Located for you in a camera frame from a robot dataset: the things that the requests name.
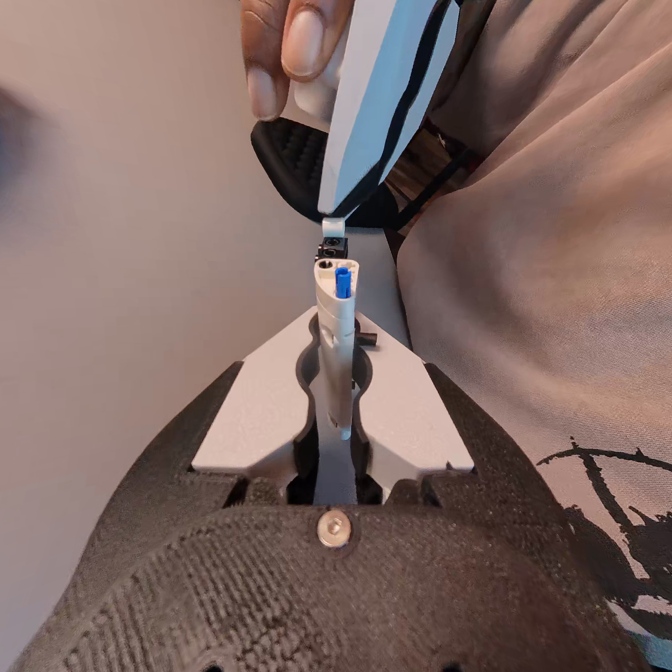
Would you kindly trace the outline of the white red lego assembly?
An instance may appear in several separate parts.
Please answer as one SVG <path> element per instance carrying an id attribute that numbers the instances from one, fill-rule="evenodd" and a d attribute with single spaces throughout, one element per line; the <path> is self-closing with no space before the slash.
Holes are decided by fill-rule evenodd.
<path id="1" fill-rule="evenodd" d="M 327 417 L 342 441 L 351 437 L 359 277 L 359 264 L 348 252 L 346 237 L 328 235 L 318 247 L 314 266 Z"/>

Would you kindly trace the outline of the person's right forearm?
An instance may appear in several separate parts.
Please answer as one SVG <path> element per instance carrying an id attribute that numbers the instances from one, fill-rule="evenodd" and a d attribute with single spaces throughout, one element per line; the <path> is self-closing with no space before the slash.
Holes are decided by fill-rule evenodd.
<path id="1" fill-rule="evenodd" d="M 575 60 L 568 46 L 592 1 L 495 1 L 433 123 L 486 159 Z"/>

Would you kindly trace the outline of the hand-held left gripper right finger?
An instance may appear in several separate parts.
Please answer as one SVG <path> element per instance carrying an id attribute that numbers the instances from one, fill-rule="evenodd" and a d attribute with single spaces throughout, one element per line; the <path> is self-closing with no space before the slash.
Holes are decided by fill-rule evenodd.
<path id="1" fill-rule="evenodd" d="M 475 463 L 424 361 L 362 313 L 356 319 L 361 332 L 376 335 L 357 361 L 363 382 L 354 440 L 364 449 L 363 476 L 386 501 L 399 481 L 471 473 Z"/>

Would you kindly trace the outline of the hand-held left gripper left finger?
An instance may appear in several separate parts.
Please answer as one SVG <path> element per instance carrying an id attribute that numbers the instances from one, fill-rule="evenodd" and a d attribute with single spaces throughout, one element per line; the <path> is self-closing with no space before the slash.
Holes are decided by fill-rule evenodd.
<path id="1" fill-rule="evenodd" d="M 313 499 L 319 468 L 319 364 L 313 307 L 235 366 L 236 376 L 191 467 L 270 480 L 286 499 Z"/>

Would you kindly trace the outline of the person's right hand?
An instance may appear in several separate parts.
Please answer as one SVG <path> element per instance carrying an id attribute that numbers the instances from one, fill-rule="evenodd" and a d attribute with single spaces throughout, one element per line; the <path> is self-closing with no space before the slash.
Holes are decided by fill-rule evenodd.
<path id="1" fill-rule="evenodd" d="M 316 79 L 327 67 L 354 1 L 240 1 L 240 37 L 251 111 L 278 118 L 292 81 Z"/>

